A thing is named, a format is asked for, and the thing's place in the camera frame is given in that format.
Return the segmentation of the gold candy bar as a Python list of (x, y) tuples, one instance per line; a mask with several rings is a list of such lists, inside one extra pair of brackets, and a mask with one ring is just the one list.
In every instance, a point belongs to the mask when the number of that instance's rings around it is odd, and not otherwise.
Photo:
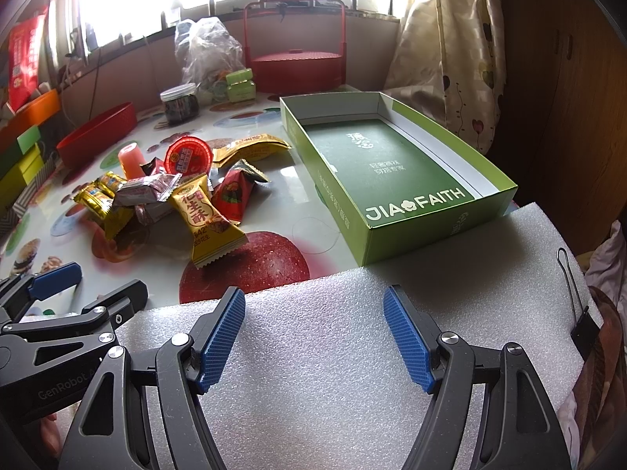
[(99, 221), (104, 221), (114, 206), (117, 191), (127, 180), (122, 176), (106, 172), (73, 196), (73, 202), (87, 208)]

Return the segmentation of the yellow peanut candy packet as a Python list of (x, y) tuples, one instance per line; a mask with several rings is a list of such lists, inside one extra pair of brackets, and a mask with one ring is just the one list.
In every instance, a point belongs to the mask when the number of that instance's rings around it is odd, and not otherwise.
[(249, 242), (246, 234), (212, 205), (203, 189), (206, 181), (206, 175), (182, 177), (168, 199), (191, 233), (190, 260), (196, 268), (204, 268)]

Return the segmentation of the pink jelly cup red lid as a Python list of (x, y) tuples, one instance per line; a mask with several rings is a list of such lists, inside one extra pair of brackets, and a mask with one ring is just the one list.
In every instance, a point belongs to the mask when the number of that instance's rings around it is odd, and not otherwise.
[(212, 149), (200, 138), (183, 136), (167, 149), (164, 167), (169, 174), (206, 174), (212, 167)]

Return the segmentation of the black binder clip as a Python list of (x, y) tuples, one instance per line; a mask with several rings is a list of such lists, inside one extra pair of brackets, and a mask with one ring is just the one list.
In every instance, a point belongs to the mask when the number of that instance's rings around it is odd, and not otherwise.
[(588, 304), (584, 304), (581, 300), (569, 256), (564, 247), (558, 248), (556, 258), (566, 282), (574, 317), (571, 339), (581, 358), (586, 361), (593, 350), (598, 334), (600, 334), (600, 327), (597, 326), (596, 321), (591, 316)]

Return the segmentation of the green yellow stacked boxes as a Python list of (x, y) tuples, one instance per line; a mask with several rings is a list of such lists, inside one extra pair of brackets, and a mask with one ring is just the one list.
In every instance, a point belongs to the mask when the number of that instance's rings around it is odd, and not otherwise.
[(42, 170), (43, 160), (38, 146), (39, 140), (39, 128), (33, 125), (1, 153), (1, 215), (9, 210), (20, 193)]

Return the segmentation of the white red candy packet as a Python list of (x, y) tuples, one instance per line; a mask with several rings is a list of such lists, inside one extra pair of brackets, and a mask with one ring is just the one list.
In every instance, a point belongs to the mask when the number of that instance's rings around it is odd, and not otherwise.
[(130, 179), (117, 190), (114, 205), (131, 207), (167, 202), (181, 177), (181, 174), (158, 173)]

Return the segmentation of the white foam sheet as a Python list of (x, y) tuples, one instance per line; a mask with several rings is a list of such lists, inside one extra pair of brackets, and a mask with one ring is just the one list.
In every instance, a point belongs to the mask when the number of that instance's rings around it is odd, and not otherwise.
[(385, 321), (397, 284), (440, 328), (468, 343), (519, 343), (551, 403), (580, 374), (571, 339), (581, 273), (547, 216), (528, 205), (413, 253), (248, 295), (220, 382), (201, 399), (230, 469), (398, 469), (429, 399)]

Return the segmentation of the red oval tray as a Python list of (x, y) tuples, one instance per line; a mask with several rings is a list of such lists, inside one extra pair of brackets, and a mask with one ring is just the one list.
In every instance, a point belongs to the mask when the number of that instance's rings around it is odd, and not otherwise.
[(89, 120), (60, 141), (56, 149), (63, 165), (74, 170), (131, 133), (137, 125), (136, 110), (129, 103), (115, 106)]

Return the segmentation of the red triangular snack packet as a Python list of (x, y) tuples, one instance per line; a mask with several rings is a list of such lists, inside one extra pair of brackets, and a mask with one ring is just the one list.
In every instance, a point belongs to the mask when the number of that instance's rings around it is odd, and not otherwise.
[(240, 225), (254, 186), (269, 181), (256, 166), (240, 159), (230, 167), (222, 183), (212, 193), (212, 206), (232, 224)]

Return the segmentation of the long yellow snack packet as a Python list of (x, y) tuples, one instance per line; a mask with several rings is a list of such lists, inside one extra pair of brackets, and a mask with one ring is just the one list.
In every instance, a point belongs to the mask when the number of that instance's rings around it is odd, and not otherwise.
[(230, 141), (212, 152), (212, 162), (216, 166), (227, 166), (240, 159), (255, 161), (282, 151), (290, 150), (285, 140), (269, 134), (258, 134)]

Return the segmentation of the red snack bag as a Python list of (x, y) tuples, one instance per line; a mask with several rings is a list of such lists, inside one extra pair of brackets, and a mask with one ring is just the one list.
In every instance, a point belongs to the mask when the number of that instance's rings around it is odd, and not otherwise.
[(19, 22), (9, 32), (9, 106), (17, 112), (38, 86), (38, 65), (48, 8)]

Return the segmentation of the green glass jar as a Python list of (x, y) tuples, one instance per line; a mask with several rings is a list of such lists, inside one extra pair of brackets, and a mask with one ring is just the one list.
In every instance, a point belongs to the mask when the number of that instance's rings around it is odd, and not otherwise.
[(225, 80), (227, 81), (227, 98), (230, 103), (251, 101), (256, 98), (256, 85), (251, 68), (230, 72)]

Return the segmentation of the green cardboard box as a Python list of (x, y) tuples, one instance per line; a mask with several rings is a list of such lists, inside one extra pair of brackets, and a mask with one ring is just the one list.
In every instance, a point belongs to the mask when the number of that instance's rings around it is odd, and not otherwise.
[(466, 141), (382, 92), (284, 97), (281, 112), (359, 265), (500, 217), (518, 190)]

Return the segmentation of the dark wooden cabinet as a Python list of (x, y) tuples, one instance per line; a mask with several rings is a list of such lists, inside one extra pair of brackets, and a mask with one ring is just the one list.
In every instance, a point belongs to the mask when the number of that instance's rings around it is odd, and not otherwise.
[(574, 253), (626, 205), (626, 47), (594, 0), (503, 0), (507, 80), (491, 148)]

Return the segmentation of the beige patterned curtain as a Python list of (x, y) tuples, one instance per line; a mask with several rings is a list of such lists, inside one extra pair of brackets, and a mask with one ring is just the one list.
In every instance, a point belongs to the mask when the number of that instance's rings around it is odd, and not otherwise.
[(393, 12), (385, 93), (488, 153), (506, 82), (502, 0), (393, 0)]

